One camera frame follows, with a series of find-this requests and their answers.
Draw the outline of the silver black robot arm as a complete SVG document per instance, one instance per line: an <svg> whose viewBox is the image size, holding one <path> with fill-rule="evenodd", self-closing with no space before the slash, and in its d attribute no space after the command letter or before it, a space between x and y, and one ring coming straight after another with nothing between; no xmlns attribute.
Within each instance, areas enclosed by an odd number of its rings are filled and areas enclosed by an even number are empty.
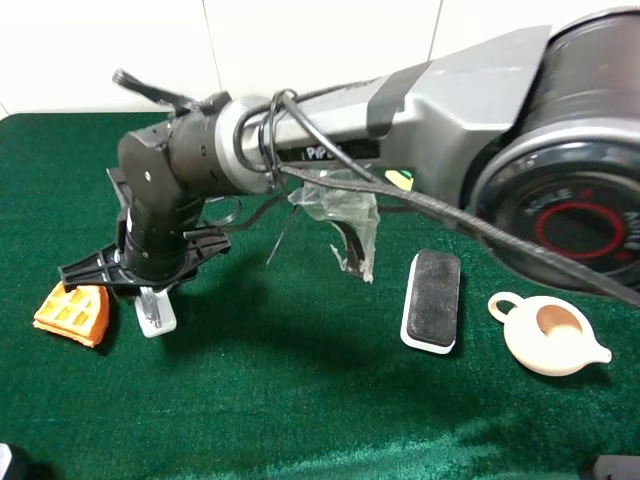
<svg viewBox="0 0 640 480"><path fill-rule="evenodd" d="M294 177L397 198L540 284L639 302L637 6L301 95L196 100L113 79L171 112L120 140L116 239L61 267L66 289L189 281L237 230L201 225L207 200L276 203Z"/></svg>

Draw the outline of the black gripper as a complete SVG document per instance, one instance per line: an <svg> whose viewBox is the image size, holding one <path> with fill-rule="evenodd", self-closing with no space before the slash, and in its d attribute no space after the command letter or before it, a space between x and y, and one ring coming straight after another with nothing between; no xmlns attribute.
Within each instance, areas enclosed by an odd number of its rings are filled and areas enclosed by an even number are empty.
<svg viewBox="0 0 640 480"><path fill-rule="evenodd" d="M198 268L231 249L228 236L216 230L187 239L196 228L204 201L188 199L166 215L153 212L136 198L122 170L107 175L120 202L116 240L88 257L59 268L69 291L79 286L105 286L120 296L135 296L143 287L155 291L195 279Z"/></svg>

